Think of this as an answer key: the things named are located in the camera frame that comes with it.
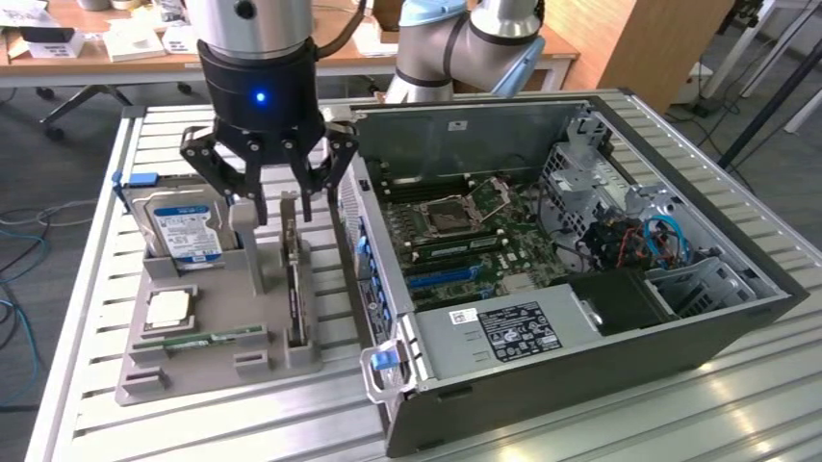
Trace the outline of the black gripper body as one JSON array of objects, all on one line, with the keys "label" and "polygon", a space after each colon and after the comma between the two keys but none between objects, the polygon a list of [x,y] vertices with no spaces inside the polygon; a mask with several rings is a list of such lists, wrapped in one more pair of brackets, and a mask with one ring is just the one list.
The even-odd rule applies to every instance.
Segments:
[{"label": "black gripper body", "polygon": [[216,115],[217,141],[264,166],[305,156],[325,132],[316,90],[315,43],[267,60],[228,58],[204,41],[197,52]]}]

